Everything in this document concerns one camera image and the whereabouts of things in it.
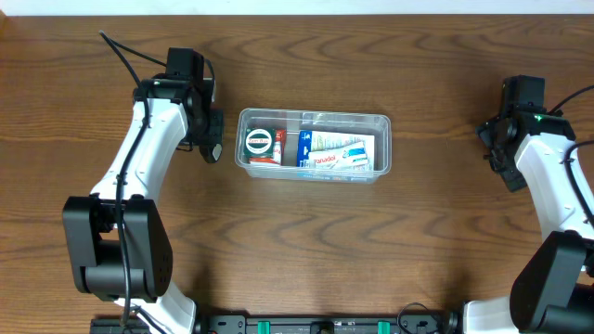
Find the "dark brown medicine bottle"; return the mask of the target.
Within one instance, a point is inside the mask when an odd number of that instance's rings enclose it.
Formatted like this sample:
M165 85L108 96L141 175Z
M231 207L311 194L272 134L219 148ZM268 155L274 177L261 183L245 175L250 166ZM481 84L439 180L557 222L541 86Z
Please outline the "dark brown medicine bottle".
M217 163L223 151L221 144L215 144L213 146L200 146L200 154L207 163Z

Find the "green Zam-Buk ointment box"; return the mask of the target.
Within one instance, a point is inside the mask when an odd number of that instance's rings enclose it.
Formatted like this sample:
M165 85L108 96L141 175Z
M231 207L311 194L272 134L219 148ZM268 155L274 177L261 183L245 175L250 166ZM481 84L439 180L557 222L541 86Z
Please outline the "green Zam-Buk ointment box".
M247 158L272 158L276 132L273 128L248 128L243 149Z

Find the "red medicine box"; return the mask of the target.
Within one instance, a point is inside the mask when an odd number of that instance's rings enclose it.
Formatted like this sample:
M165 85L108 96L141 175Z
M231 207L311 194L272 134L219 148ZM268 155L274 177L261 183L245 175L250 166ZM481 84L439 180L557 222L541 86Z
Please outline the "red medicine box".
M253 165L272 165L280 166L282 163L282 156L287 139L287 131L285 129L275 129L276 142L272 158L250 158L249 163Z

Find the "white Panadol box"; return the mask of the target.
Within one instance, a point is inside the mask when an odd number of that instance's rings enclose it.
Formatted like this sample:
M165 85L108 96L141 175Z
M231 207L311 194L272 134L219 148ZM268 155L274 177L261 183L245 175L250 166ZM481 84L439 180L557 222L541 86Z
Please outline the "white Panadol box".
M370 158L363 142L355 142L340 148L312 151L306 160L308 165L324 170L353 170L367 166Z

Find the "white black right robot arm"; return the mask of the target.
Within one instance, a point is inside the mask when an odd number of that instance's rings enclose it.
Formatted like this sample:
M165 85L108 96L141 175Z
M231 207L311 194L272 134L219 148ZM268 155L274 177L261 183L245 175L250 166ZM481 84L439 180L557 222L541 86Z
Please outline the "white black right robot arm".
M504 80L498 114L475 133L490 167L511 192L528 188L543 242L506 297L466 302L458 333L590 333L593 288L593 192L575 132L562 107L544 106L545 81Z

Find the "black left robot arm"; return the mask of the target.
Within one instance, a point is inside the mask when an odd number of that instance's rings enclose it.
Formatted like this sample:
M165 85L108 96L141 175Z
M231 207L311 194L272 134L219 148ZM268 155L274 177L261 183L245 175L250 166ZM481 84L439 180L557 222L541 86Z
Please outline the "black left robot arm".
M165 71L139 82L133 119L108 171L86 197L62 211L75 287L123 307L111 332L198 333L198 305L172 281L173 249L158 212L177 150L208 163L223 150L224 116L213 107L212 63L191 48L170 48Z

